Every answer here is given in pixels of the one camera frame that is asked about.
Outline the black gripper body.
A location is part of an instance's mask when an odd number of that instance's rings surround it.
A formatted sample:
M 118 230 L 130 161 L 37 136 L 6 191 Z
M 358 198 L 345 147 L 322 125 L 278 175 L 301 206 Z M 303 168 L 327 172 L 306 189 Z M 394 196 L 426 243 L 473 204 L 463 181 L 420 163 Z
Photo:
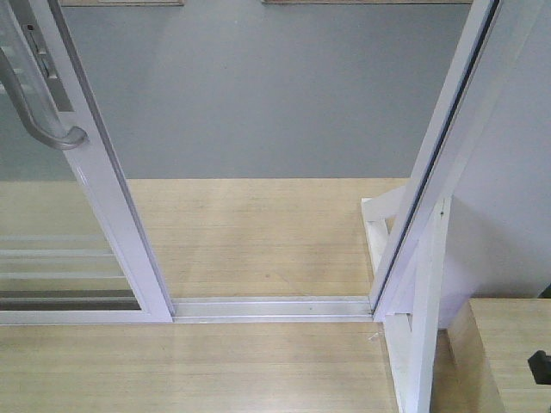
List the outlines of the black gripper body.
M 528 358 L 529 369 L 538 385 L 551 384 L 551 362 L 550 356 L 543 350 L 535 351 Z

